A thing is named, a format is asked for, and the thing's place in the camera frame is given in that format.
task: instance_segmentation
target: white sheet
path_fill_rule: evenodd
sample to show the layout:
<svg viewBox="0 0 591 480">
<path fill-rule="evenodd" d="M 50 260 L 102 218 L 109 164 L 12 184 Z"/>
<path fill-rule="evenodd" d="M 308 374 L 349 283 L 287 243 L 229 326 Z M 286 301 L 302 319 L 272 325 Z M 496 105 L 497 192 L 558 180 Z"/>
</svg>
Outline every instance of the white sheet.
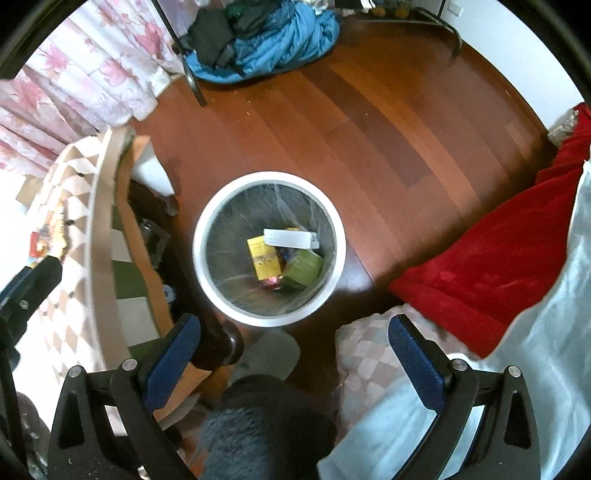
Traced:
<svg viewBox="0 0 591 480">
<path fill-rule="evenodd" d="M 450 358 L 464 358 L 461 354 Z M 518 365 L 531 396 L 543 480 L 564 466 L 591 423 L 591 166 L 585 162 L 569 229 L 567 260 L 544 299 L 514 320 L 481 370 Z M 441 478 L 457 472 L 476 431 L 474 408 Z M 400 376 L 334 451 L 318 464 L 322 480 L 390 480 L 434 418 Z"/>
</svg>

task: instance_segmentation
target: electrical outlet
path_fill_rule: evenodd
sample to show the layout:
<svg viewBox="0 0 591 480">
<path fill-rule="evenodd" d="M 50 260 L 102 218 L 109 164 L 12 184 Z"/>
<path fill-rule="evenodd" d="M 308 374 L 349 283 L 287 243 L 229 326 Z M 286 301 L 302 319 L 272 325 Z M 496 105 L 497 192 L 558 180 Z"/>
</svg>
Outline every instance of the electrical outlet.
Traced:
<svg viewBox="0 0 591 480">
<path fill-rule="evenodd" d="M 464 11 L 464 7 L 454 2 L 450 2 L 447 6 L 447 9 L 456 17 L 460 17 L 462 15 L 462 12 Z"/>
</svg>

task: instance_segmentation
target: trash can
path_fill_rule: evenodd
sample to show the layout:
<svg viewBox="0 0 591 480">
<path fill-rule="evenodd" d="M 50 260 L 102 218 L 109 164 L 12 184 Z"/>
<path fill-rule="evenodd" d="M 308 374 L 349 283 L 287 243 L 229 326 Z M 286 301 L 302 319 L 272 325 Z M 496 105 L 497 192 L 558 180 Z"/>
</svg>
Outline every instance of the trash can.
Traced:
<svg viewBox="0 0 591 480">
<path fill-rule="evenodd" d="M 247 240 L 265 228 L 317 232 L 322 258 L 305 290 L 272 291 L 257 279 Z M 247 325 L 277 327 L 315 312 L 331 295 L 345 266 L 345 229 L 328 197 L 310 182 L 265 171 L 236 179 L 209 201 L 195 228 L 193 261 L 209 300 Z"/>
</svg>

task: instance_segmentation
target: blue sleeping bag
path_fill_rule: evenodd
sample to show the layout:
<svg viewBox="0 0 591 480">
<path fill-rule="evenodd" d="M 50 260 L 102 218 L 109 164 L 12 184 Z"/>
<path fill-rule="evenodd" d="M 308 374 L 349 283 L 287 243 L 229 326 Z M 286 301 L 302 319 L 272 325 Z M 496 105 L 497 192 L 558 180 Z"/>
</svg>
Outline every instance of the blue sleeping bag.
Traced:
<svg viewBox="0 0 591 480">
<path fill-rule="evenodd" d="M 201 65 L 197 54 L 186 56 L 194 74 L 214 83 L 236 83 L 262 75 L 285 72 L 325 55 L 339 36 L 339 22 L 332 11 L 318 17 L 308 4 L 283 0 L 267 18 L 263 32 L 248 40 L 234 42 L 236 64 L 244 76 L 233 70 Z"/>
</svg>

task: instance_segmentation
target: curtain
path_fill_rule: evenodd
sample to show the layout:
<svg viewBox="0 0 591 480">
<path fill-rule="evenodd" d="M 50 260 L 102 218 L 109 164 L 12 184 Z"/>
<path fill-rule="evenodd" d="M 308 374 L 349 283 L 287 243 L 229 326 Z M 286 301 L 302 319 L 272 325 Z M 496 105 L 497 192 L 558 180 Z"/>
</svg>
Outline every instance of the curtain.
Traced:
<svg viewBox="0 0 591 480">
<path fill-rule="evenodd" d="M 164 3 L 186 29 L 195 1 Z M 171 46 L 150 0 L 88 0 L 0 82 L 0 168 L 43 178 L 68 143 L 145 119 L 183 72 Z"/>
</svg>

